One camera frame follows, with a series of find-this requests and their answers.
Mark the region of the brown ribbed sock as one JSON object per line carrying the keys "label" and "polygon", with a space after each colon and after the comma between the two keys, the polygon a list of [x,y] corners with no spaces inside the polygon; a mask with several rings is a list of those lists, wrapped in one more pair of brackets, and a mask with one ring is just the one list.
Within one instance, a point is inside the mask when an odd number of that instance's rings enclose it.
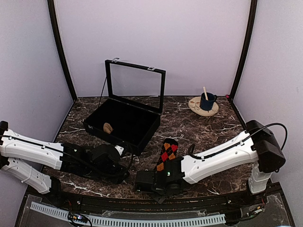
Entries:
{"label": "brown ribbed sock", "polygon": [[109,123],[104,123],[103,125],[103,131],[106,132],[107,134],[111,134],[113,132],[113,128]]}

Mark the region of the argyle patterned sock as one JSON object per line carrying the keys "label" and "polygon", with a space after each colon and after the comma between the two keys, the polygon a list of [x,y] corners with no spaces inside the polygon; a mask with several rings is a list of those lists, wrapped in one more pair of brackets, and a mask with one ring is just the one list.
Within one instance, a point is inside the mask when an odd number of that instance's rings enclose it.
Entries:
{"label": "argyle patterned sock", "polygon": [[168,160],[173,160],[177,156],[178,142],[172,138],[166,138],[161,147],[159,159],[155,170],[161,172],[164,170],[164,163]]}

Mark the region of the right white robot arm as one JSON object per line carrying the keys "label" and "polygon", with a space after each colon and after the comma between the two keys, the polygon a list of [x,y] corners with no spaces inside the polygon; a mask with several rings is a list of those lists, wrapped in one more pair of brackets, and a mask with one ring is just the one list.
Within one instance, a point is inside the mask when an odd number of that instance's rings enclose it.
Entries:
{"label": "right white robot arm", "polygon": [[211,175],[247,163],[253,163],[249,189],[242,194],[242,202],[252,205],[266,189],[268,179],[286,163],[284,146],[280,146],[269,127],[256,120],[246,123],[246,130],[233,139],[194,154],[192,144],[187,154],[177,157],[178,142],[166,138],[155,167],[152,198],[159,204],[171,195],[181,192],[183,182],[195,184]]}

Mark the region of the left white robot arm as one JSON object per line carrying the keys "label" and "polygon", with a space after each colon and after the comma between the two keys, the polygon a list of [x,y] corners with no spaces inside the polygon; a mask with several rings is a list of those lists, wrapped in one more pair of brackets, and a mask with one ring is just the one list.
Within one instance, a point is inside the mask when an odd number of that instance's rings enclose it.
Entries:
{"label": "left white robot arm", "polygon": [[61,192],[60,180],[39,172],[28,161],[91,180],[105,178],[121,183],[129,176],[131,167],[131,164],[119,163],[125,151],[121,146],[109,144],[90,147],[36,140],[9,129],[6,121],[0,122],[1,170],[11,173],[38,193],[48,194],[56,206],[67,202],[66,194]]}

